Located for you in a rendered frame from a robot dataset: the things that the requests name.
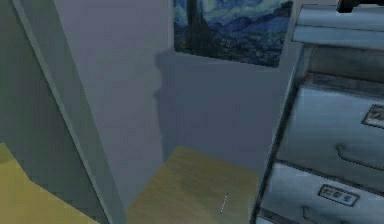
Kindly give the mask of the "blue night sky painting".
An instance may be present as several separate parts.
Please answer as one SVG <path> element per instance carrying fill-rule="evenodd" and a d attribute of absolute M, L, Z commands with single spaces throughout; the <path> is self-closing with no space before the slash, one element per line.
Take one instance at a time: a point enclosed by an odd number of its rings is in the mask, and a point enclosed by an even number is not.
<path fill-rule="evenodd" d="M 172 0 L 174 50 L 276 68 L 292 0 Z"/>

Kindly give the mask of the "grey metal filing cabinet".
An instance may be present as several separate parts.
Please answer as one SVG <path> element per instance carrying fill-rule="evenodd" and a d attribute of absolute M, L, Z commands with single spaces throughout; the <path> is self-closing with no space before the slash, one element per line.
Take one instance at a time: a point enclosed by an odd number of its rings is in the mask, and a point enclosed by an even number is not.
<path fill-rule="evenodd" d="M 304 4 L 249 224 L 384 224 L 384 7 Z"/>

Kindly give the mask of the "grey-green room door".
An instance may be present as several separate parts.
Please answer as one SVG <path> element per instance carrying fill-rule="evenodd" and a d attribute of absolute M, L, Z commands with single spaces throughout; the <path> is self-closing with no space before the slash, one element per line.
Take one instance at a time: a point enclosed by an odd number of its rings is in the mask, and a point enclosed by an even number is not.
<path fill-rule="evenodd" d="M 0 141 L 38 186 L 126 223 L 54 0 L 0 0 Z"/>

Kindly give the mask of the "black object on cabinet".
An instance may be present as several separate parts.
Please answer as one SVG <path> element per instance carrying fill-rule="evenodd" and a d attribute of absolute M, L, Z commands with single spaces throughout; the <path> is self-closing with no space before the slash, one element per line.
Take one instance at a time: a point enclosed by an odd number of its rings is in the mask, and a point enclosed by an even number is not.
<path fill-rule="evenodd" d="M 355 7 L 360 5 L 374 5 L 384 7 L 384 0 L 338 0 L 336 11 L 338 13 L 351 13 Z"/>

